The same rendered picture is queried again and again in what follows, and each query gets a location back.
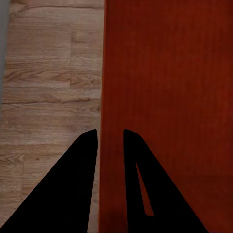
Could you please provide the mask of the storage box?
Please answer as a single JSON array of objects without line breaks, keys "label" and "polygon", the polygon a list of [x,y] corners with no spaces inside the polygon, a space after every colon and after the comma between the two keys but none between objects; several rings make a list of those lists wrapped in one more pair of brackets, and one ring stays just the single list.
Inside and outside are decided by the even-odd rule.
[{"label": "storage box", "polygon": [[208,233],[233,233],[233,0],[105,0],[98,233],[128,233],[125,129]]}]

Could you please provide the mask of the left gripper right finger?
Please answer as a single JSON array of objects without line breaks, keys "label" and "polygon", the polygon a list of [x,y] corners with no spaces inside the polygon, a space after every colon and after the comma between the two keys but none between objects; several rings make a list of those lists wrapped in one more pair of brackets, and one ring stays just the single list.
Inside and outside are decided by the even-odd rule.
[{"label": "left gripper right finger", "polygon": [[[124,130],[128,233],[208,233],[143,138]],[[155,216],[147,216],[138,165]]]}]

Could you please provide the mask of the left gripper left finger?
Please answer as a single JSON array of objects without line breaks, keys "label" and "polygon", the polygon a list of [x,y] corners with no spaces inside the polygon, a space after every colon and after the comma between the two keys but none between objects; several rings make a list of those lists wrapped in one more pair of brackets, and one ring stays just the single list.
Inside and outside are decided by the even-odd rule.
[{"label": "left gripper left finger", "polygon": [[81,134],[0,228],[0,233],[87,233],[97,130]]}]

